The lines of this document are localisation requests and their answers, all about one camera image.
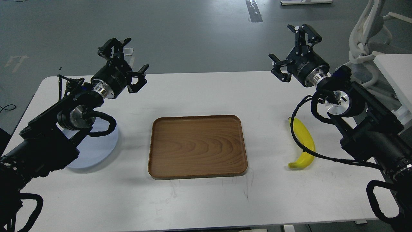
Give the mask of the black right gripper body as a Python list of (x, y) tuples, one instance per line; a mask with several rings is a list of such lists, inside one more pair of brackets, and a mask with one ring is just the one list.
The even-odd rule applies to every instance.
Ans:
[(311, 72), (320, 69), (327, 73), (330, 69), (330, 65), (310, 48), (302, 48), (301, 53), (293, 48), (286, 60), (286, 70), (306, 88), (313, 85), (307, 80)]

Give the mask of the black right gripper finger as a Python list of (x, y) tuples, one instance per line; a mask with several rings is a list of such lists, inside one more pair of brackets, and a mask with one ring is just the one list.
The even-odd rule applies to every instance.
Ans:
[(318, 32), (308, 24), (301, 26), (289, 24), (287, 28), (295, 35), (294, 47), (291, 50), (292, 55), (305, 55), (313, 52), (313, 46), (323, 40)]
[(276, 76), (281, 82), (290, 82), (291, 80), (291, 73), (289, 72), (282, 72), (281, 67), (288, 66), (292, 63), (290, 59), (287, 60), (280, 60), (275, 54), (269, 54), (269, 58), (272, 60), (273, 68), (271, 73)]

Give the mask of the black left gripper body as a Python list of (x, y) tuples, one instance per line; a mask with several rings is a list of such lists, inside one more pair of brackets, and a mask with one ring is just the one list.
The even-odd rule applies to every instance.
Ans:
[(132, 72), (132, 68), (127, 61), (110, 60), (91, 78), (91, 83), (96, 85), (103, 82), (109, 88), (105, 88), (108, 92), (106, 97), (115, 99), (126, 86), (131, 84), (130, 72)]

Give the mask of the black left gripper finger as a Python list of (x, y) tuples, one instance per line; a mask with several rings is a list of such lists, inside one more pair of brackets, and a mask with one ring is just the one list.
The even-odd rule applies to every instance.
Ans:
[[(149, 69), (150, 65), (143, 65), (138, 72), (127, 72), (127, 90), (129, 93), (139, 92), (146, 84), (146, 71)], [(137, 78), (135, 84), (132, 83), (132, 78)]]
[(106, 43), (98, 48), (98, 56), (105, 59), (107, 62), (126, 62), (124, 47), (131, 41), (131, 38), (124, 40), (118, 40), (112, 38), (106, 41)]

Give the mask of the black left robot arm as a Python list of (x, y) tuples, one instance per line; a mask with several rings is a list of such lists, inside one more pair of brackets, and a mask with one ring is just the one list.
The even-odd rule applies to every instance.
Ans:
[(87, 137), (102, 137), (112, 133), (116, 120), (95, 109), (105, 99), (115, 99), (127, 88), (138, 92), (147, 80), (149, 65), (134, 72), (125, 60), (124, 47), (131, 38), (109, 39), (98, 49), (106, 64), (86, 82), (84, 78), (58, 75), (59, 100), (40, 115), (29, 121), (20, 136), (23, 142), (1, 156), (1, 231), (13, 232), (16, 216), (23, 200), (36, 201), (36, 207), (21, 229), (28, 232), (36, 222), (43, 207), (38, 194), (22, 193), (33, 178), (46, 177), (50, 172), (64, 169), (79, 156), (78, 146)]

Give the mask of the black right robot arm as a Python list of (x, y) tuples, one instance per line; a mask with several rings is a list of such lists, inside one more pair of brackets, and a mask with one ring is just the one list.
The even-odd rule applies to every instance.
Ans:
[[(351, 69), (341, 65), (328, 75), (329, 65), (313, 50), (322, 37), (310, 25), (288, 25), (295, 35), (294, 47), (285, 60), (269, 54), (273, 61), (272, 74), (282, 82), (294, 76), (304, 87), (316, 91), (304, 97), (290, 118), (290, 132), (295, 143), (314, 157), (333, 162), (362, 166), (382, 171), (390, 182), (372, 180), (366, 193), (375, 216), (396, 232), (411, 231), (411, 146), (399, 133), (404, 129), (390, 112), (361, 84), (351, 80)], [(352, 159), (339, 159), (318, 154), (301, 143), (294, 132), (294, 120), (300, 107), (311, 103), (311, 113), (322, 123), (334, 125), (342, 134), (341, 147)], [(374, 189), (395, 192), (399, 213), (387, 217), (381, 211)]]

